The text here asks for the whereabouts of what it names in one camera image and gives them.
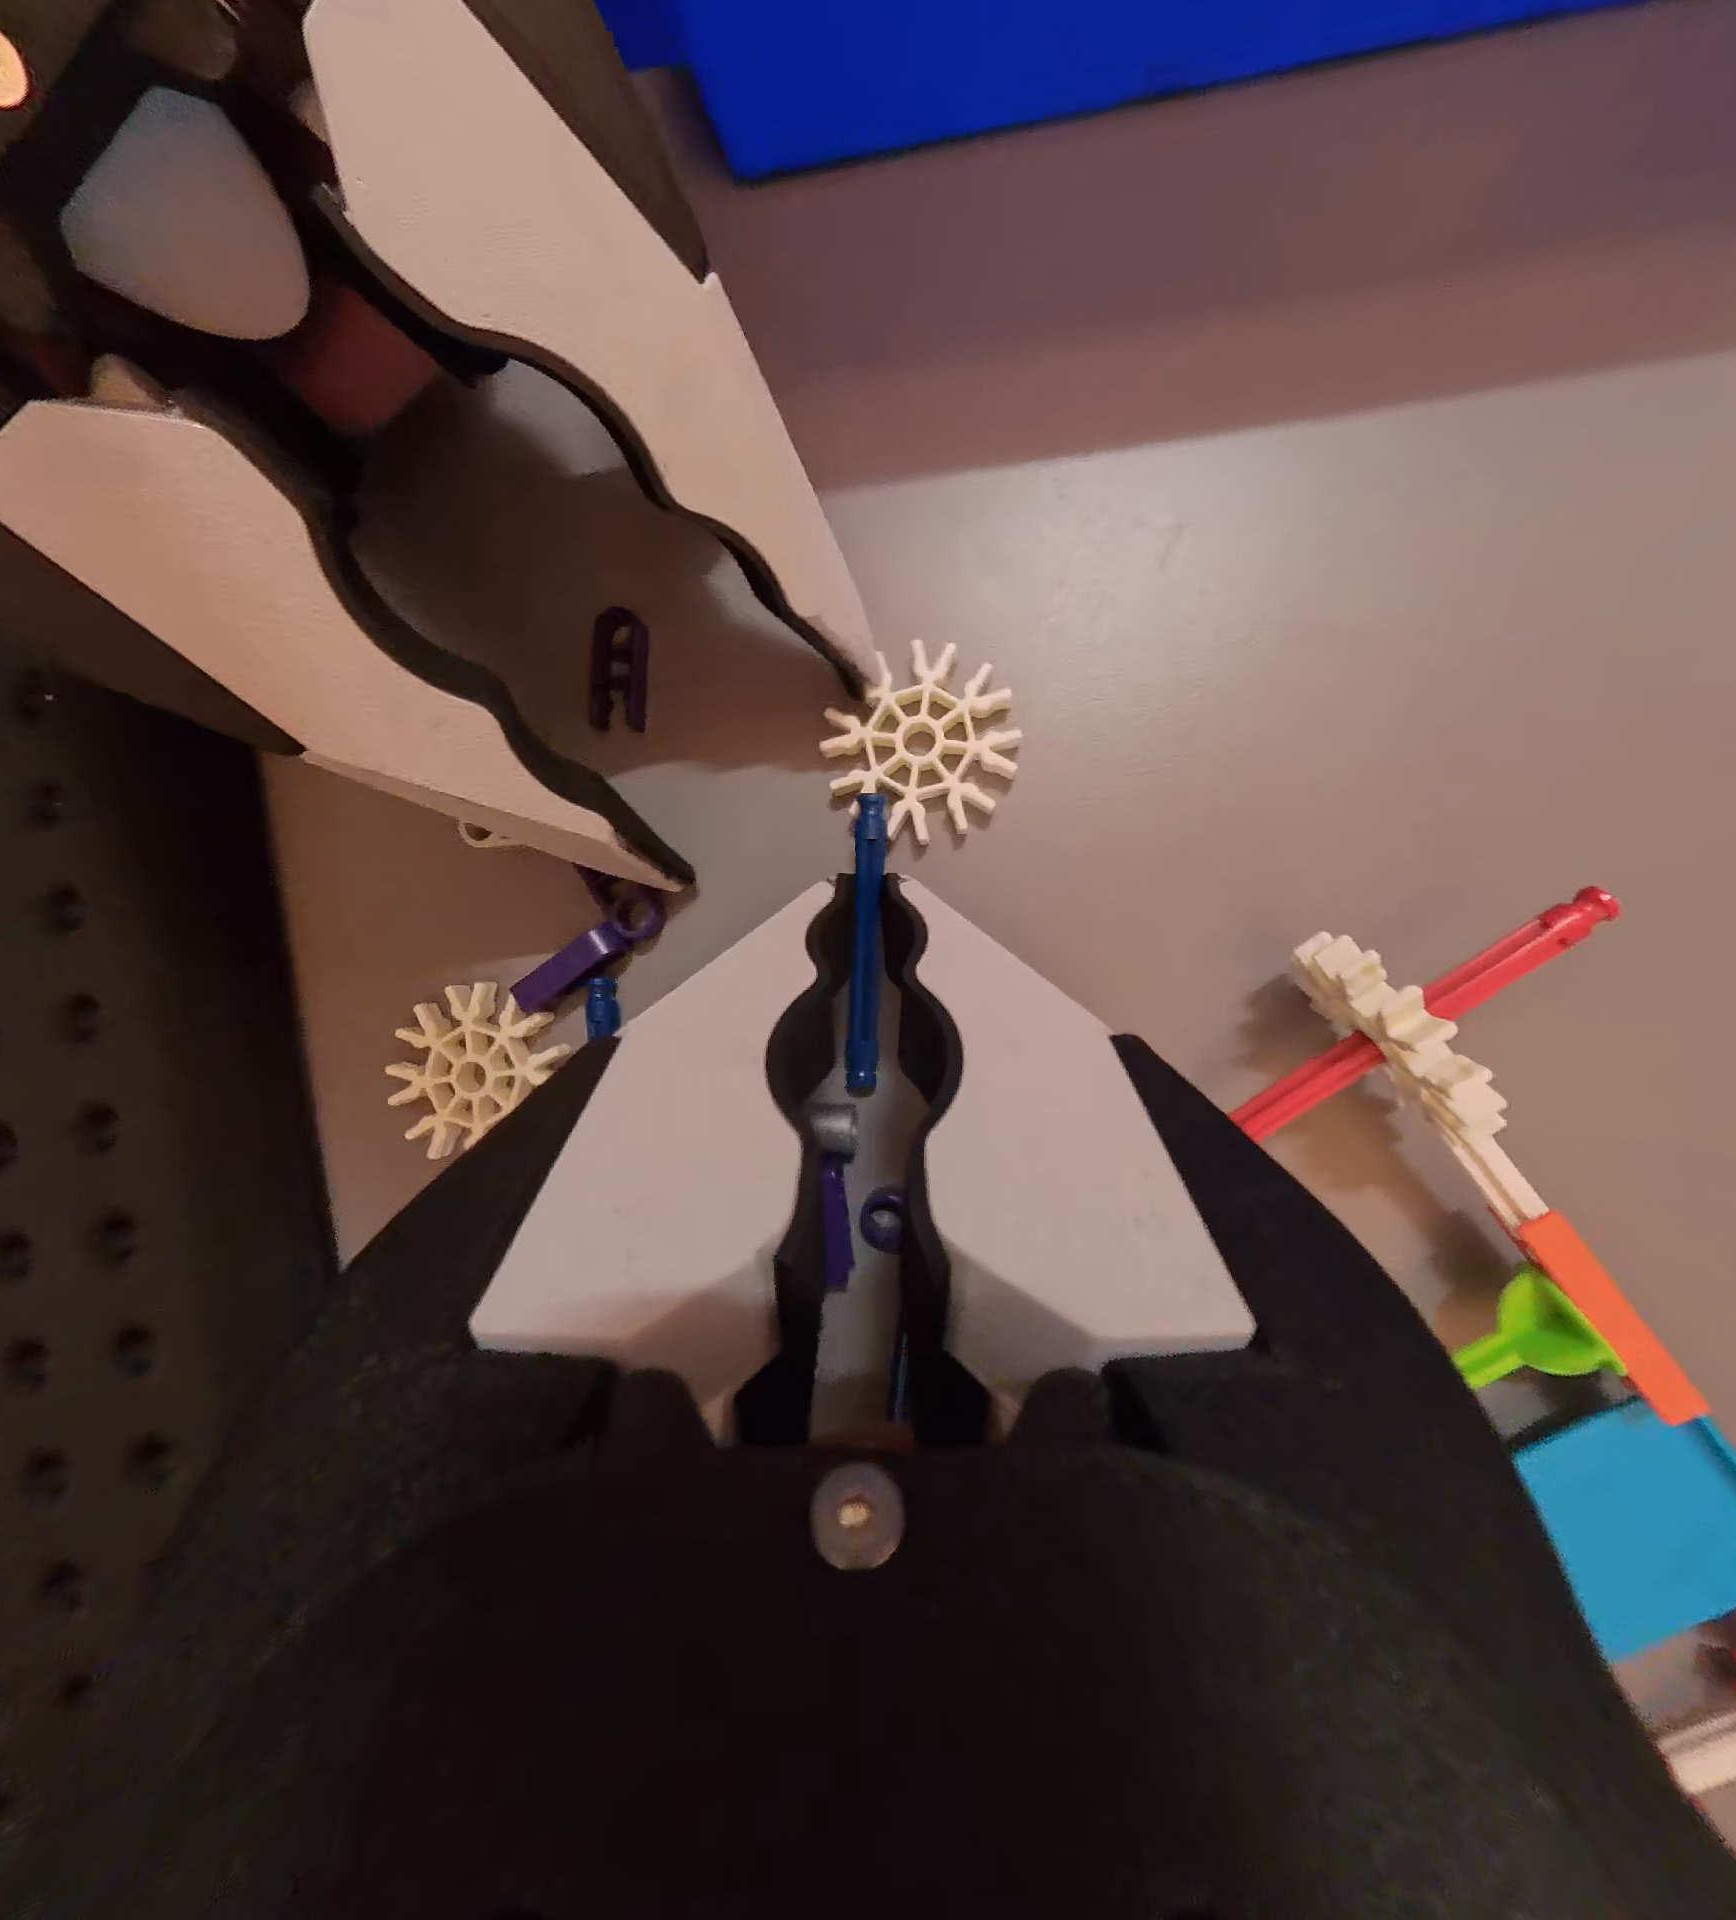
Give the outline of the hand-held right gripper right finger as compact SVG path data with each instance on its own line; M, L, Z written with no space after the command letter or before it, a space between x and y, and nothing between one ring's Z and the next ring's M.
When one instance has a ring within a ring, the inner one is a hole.
M1059 1371L1246 1352L1257 1315L1113 1026L914 877L884 884L884 969L929 1097L898 1260L914 1430L983 1430Z

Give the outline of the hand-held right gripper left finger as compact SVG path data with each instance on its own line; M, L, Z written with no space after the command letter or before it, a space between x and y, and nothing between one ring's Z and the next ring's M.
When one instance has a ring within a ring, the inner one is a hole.
M712 1436L826 1327L820 1161L852 1117L807 1117L852 966L852 877L807 884L730 956L633 1015L510 1240L474 1340L677 1373Z

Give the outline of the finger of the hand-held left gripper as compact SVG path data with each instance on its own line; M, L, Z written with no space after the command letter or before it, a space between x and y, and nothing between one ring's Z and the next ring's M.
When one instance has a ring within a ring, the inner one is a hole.
M323 511L217 420L25 402L0 430L0 532L265 716L311 769L573 870L695 889L695 863L612 777L563 755L492 673L419 639Z
M432 332L564 381L844 691L876 639L597 7L304 7L354 246Z

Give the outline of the white snowflake connector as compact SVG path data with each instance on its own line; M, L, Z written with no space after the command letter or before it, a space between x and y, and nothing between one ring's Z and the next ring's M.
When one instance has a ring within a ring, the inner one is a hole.
M861 707L826 720L830 806L852 815L884 806L888 848L974 837L1025 771L1019 691L958 649L876 652Z
M404 1143L419 1143L425 1161L449 1161L516 1117L564 1061L573 1047L552 1040L552 1015L474 976L410 1005L383 1077L396 1081L392 1114L410 1114Z

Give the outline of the blue storage bin with tag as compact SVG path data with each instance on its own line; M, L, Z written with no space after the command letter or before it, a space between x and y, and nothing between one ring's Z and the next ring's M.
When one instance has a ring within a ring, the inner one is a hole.
M743 181L1559 15L1606 0L605 0Z

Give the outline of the colourful toy construction model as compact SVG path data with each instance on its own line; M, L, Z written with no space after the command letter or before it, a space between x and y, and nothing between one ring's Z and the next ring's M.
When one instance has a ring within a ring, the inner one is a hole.
M1286 976L1335 1040L1373 1040L1387 1081L1425 1117L1514 1244L1496 1329L1458 1346L1458 1373L1473 1389L1512 1373L1622 1389L1554 1436L1520 1436L1514 1470L1608 1661L1675 1632L1719 1632L1710 1661L1726 1698L1657 1741L1691 1800L1736 1790L1736 1439L1589 1240L1503 1151L1512 1097L1458 1047L1462 1015L1425 1015L1425 989L1401 989L1357 938L1311 938Z

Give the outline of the black perforated panel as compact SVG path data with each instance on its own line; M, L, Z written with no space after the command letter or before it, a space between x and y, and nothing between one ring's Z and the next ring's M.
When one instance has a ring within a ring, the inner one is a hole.
M0 1840L323 1278L255 752L0 639Z

